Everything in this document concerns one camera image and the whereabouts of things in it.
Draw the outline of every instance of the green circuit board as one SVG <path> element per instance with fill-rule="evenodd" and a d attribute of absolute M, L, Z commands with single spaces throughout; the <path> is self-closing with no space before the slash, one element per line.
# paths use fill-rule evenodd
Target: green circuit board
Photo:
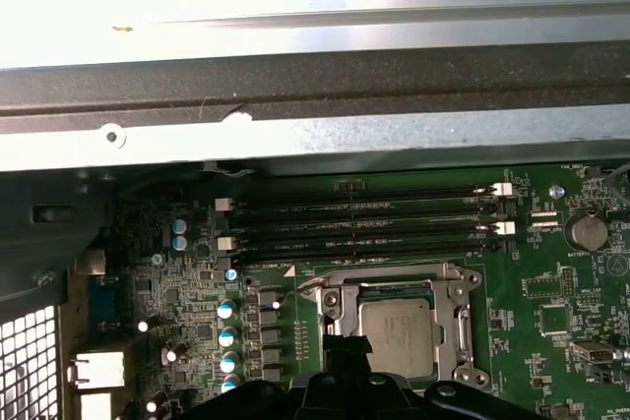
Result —
<path fill-rule="evenodd" d="M 226 351 L 237 353 L 234 374 L 241 381 L 262 376 L 259 338 L 251 337 L 257 329 L 259 311 L 252 301 L 261 288 L 272 287 L 282 296 L 275 324 L 281 334 L 275 346 L 282 350 L 282 358 L 276 365 L 280 383 L 287 386 L 293 375 L 318 371 L 322 362 L 320 318 L 316 305 L 300 296 L 301 283 L 338 268 L 452 263 L 482 275 L 482 284 L 470 292 L 470 308 L 474 364 L 489 375 L 487 391 L 553 418 L 630 418 L 630 362 L 623 359 L 624 349 L 630 344 L 630 248 L 626 248 L 630 215 L 611 197 L 601 173 L 597 164 L 546 164 L 350 176 L 253 175 L 169 184 L 147 191 L 134 202 L 121 203 L 115 254 L 124 260 L 118 265 L 119 280 L 124 292 L 131 294 L 125 313 L 131 324 L 152 314 L 164 321 L 148 335 L 139 398 L 148 398 L 156 390 L 191 390 L 196 403 L 219 394 L 225 377 L 220 361 Z M 336 251 L 331 239 L 338 240 L 334 234 L 340 230 L 338 226 L 329 228 L 329 240 L 321 248 L 299 240 L 304 232 L 301 219 L 319 215 L 322 206 L 335 214 L 335 206 L 343 201 L 345 193 L 393 193 L 404 202 L 402 190 L 493 183 L 511 183 L 513 189 L 501 200 L 516 233 L 509 236 L 509 245 L 502 243 L 500 250 L 468 248 L 466 245 L 482 241 L 470 232 L 460 242 L 465 244 L 463 249 L 455 249 L 453 254 L 441 250 L 435 255 L 430 251 L 415 255 L 410 249 L 417 243 L 415 226 L 402 228 L 408 236 L 405 238 L 388 233 L 390 236 L 384 237 L 378 248 L 378 258 L 331 257 L 327 261 L 322 256 L 309 257 L 310 248 L 324 255 Z M 621 185 L 625 183 L 627 179 L 622 177 Z M 564 195 L 551 197 L 552 186 L 560 186 Z M 301 201 L 291 196 L 299 196 Z M 326 203 L 329 197 L 333 204 Z M 230 211 L 216 212 L 216 199 L 227 198 L 236 203 L 253 199 L 255 206 L 250 206 L 251 212 L 245 208 L 239 220 Z M 448 202 L 454 201 L 440 202 L 449 209 Z M 458 206 L 470 202 L 457 199 Z M 274 203 L 272 210 L 268 203 Z M 362 205 L 369 215 L 389 209 L 383 202 Z M 399 210 L 407 211 L 405 206 Z M 581 212 L 596 215 L 605 223 L 605 230 L 598 228 L 598 236 L 605 243 L 594 251 L 576 248 L 568 241 L 567 222 Z M 290 222 L 281 228 L 283 235 L 290 236 L 288 246 L 270 246 L 265 243 L 269 235 L 260 236 L 260 228 L 280 225 L 274 223 L 279 218 Z M 185 232 L 173 233 L 175 220 L 186 222 Z M 449 221 L 460 225 L 469 218 Z M 213 241 L 243 225 L 250 232 L 247 238 L 240 238 L 240 256 L 230 258 L 225 252 L 218 253 Z M 370 225 L 370 234 L 383 231 L 379 225 Z M 182 234 L 185 249 L 177 251 L 172 248 L 173 239 Z M 585 244 L 596 243 L 587 239 Z M 388 245 L 406 250 L 390 256 Z M 261 258 L 270 251 L 280 256 Z M 156 255 L 162 257 L 159 264 Z M 226 269 L 236 270 L 236 280 L 225 280 Z M 222 320 L 217 310 L 225 299 L 234 302 L 234 315 Z M 238 333 L 229 348 L 218 343 L 224 327 L 233 327 Z M 576 353 L 572 344 L 582 341 L 614 347 L 615 360 L 607 364 L 589 362 Z M 186 356 L 164 366 L 160 350 L 177 342 L 186 343 Z"/>

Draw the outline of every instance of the integrated circuit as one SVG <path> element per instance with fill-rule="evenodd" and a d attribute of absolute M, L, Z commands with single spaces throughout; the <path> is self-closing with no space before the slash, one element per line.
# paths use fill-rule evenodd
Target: integrated circuit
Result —
<path fill-rule="evenodd" d="M 436 342 L 432 327 L 427 300 L 388 299 L 359 306 L 359 331 L 370 340 L 373 352 L 368 358 L 376 372 L 408 379 L 433 374 Z"/>
<path fill-rule="evenodd" d="M 566 334 L 569 329 L 569 314 L 566 305 L 540 306 L 540 333 L 544 336 Z"/>
<path fill-rule="evenodd" d="M 166 289 L 166 292 L 164 292 L 164 298 L 166 299 L 166 302 L 171 303 L 171 304 L 175 302 L 179 302 L 179 290 Z"/>
<path fill-rule="evenodd" d="M 210 338 L 212 337 L 213 330 L 209 325 L 199 325 L 197 326 L 197 336 L 200 338 Z"/>

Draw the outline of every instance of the mesh vent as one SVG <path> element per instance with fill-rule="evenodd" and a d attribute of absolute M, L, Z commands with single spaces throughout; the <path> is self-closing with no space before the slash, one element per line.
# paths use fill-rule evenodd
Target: mesh vent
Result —
<path fill-rule="evenodd" d="M 0 420 L 58 418 L 55 328 L 54 307 L 2 325 Z"/>

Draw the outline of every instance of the screw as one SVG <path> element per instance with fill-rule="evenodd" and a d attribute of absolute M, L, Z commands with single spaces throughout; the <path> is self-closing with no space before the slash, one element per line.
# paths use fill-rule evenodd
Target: screw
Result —
<path fill-rule="evenodd" d="M 164 262 L 164 256 L 160 253 L 155 253 L 151 256 L 151 264 L 154 266 L 159 266 Z"/>
<path fill-rule="evenodd" d="M 328 307 L 335 307 L 337 305 L 337 294 L 335 292 L 329 292 L 324 296 L 324 305 Z"/>
<path fill-rule="evenodd" d="M 453 395 L 455 395 L 455 388 L 451 386 L 440 386 L 439 388 L 437 388 L 437 393 L 444 397 L 452 397 Z"/>
<path fill-rule="evenodd" d="M 549 197 L 551 199 L 562 199 L 565 194 L 566 191 L 564 190 L 564 187 L 553 185 L 549 188 Z"/>
<path fill-rule="evenodd" d="M 383 386 L 385 383 L 387 383 L 387 379 L 385 379 L 383 376 L 379 376 L 378 374 L 370 376 L 367 380 L 372 386 Z"/>
<path fill-rule="evenodd" d="M 37 287 L 43 287 L 46 284 L 49 284 L 57 277 L 56 272 L 53 270 L 42 270 L 37 272 L 33 277 L 35 284 Z"/>

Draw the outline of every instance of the electrolytic capacitor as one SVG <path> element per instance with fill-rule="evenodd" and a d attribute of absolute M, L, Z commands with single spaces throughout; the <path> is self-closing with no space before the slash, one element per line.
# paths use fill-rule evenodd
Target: electrolytic capacitor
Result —
<path fill-rule="evenodd" d="M 238 279 L 238 272 L 236 270 L 227 270 L 225 272 L 225 280 L 229 282 L 234 282 Z"/>
<path fill-rule="evenodd" d="M 219 344 L 223 348 L 228 348 L 236 340 L 236 330 L 233 327 L 225 327 L 219 335 Z"/>
<path fill-rule="evenodd" d="M 176 235 L 181 235 L 182 233 L 186 233 L 188 229 L 188 225 L 181 218 L 177 218 L 170 224 L 170 228 L 173 230 L 173 233 Z"/>
<path fill-rule="evenodd" d="M 223 300 L 217 307 L 217 315 L 220 319 L 229 319 L 234 314 L 235 308 L 233 300 Z"/>
<path fill-rule="evenodd" d="M 164 418 L 166 418 L 166 415 L 168 415 L 168 407 L 166 405 L 163 405 L 154 413 L 152 413 L 148 417 L 148 420 L 163 420 Z"/>
<path fill-rule="evenodd" d="M 147 411 L 149 413 L 155 413 L 158 411 L 160 407 L 162 407 L 167 402 L 168 402 L 168 395 L 166 395 L 166 392 L 160 390 L 156 392 L 156 394 L 153 397 L 151 397 L 151 400 L 147 402 L 147 405 L 146 405 Z"/>
<path fill-rule="evenodd" d="M 223 373 L 231 374 L 236 369 L 237 364 L 238 355 L 233 351 L 229 351 L 223 355 L 223 359 L 220 360 L 219 367 Z"/>
<path fill-rule="evenodd" d="M 140 333 L 146 333 L 149 330 L 153 330 L 159 325 L 159 317 L 157 315 L 151 315 L 138 322 L 138 331 Z"/>
<path fill-rule="evenodd" d="M 226 393 L 229 390 L 235 389 L 240 384 L 240 379 L 235 374 L 225 376 L 223 383 L 220 385 L 220 393 Z"/>
<path fill-rule="evenodd" d="M 186 346 L 184 343 L 178 343 L 174 348 L 168 350 L 168 352 L 166 353 L 166 359 L 168 360 L 168 362 L 174 363 L 179 358 L 181 358 L 181 356 L 186 353 L 187 350 L 188 346 Z"/>
<path fill-rule="evenodd" d="M 188 247 L 188 240 L 185 236 L 176 236 L 173 238 L 172 247 L 175 251 L 184 251 Z"/>

